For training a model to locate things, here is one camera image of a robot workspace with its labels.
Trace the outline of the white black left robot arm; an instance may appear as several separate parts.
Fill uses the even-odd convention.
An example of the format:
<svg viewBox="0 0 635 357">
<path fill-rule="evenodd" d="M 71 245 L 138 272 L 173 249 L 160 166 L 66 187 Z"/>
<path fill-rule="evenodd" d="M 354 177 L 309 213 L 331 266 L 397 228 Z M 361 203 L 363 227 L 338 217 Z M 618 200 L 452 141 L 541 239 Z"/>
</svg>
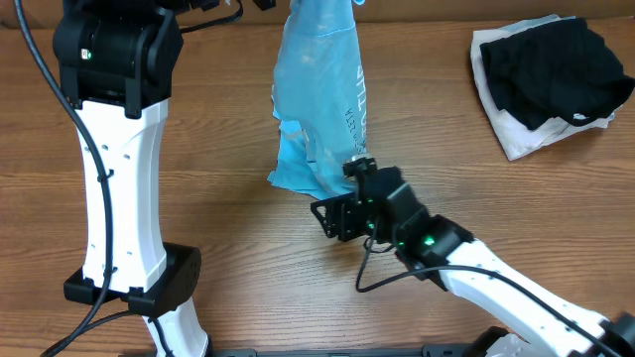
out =
<svg viewBox="0 0 635 357">
<path fill-rule="evenodd" d="M 208 356 L 192 294 L 201 254 L 167 243 L 159 161 L 186 1 L 67 1 L 54 33 L 63 95 L 84 124 L 87 247 L 63 285 L 71 301 L 121 299 L 161 356 Z"/>
</svg>

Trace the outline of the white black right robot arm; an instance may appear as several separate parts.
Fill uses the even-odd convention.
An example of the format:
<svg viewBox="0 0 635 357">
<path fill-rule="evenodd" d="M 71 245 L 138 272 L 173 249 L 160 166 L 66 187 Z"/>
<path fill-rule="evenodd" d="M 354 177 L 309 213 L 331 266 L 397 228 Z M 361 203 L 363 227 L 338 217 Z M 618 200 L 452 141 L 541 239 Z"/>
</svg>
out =
<svg viewBox="0 0 635 357">
<path fill-rule="evenodd" d="M 405 265 L 400 279 L 430 280 L 502 322 L 468 349 L 472 356 L 631 356 L 634 317 L 610 320 L 551 293 L 497 257 L 470 231 L 418 201 L 396 167 L 371 157 L 343 166 L 355 189 L 316 201 L 311 211 L 329 238 L 365 237 L 367 255 L 383 244 Z"/>
</svg>

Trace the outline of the light blue t-shirt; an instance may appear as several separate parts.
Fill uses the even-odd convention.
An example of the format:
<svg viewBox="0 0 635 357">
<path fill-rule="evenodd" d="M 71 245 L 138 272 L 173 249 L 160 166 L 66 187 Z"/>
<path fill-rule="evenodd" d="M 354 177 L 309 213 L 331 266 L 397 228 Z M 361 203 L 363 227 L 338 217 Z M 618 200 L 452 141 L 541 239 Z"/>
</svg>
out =
<svg viewBox="0 0 635 357">
<path fill-rule="evenodd" d="M 367 151 L 367 90 L 353 0 L 296 0 L 274 68 L 280 145 L 269 182 L 325 199 L 352 191 L 343 164 Z"/>
</svg>

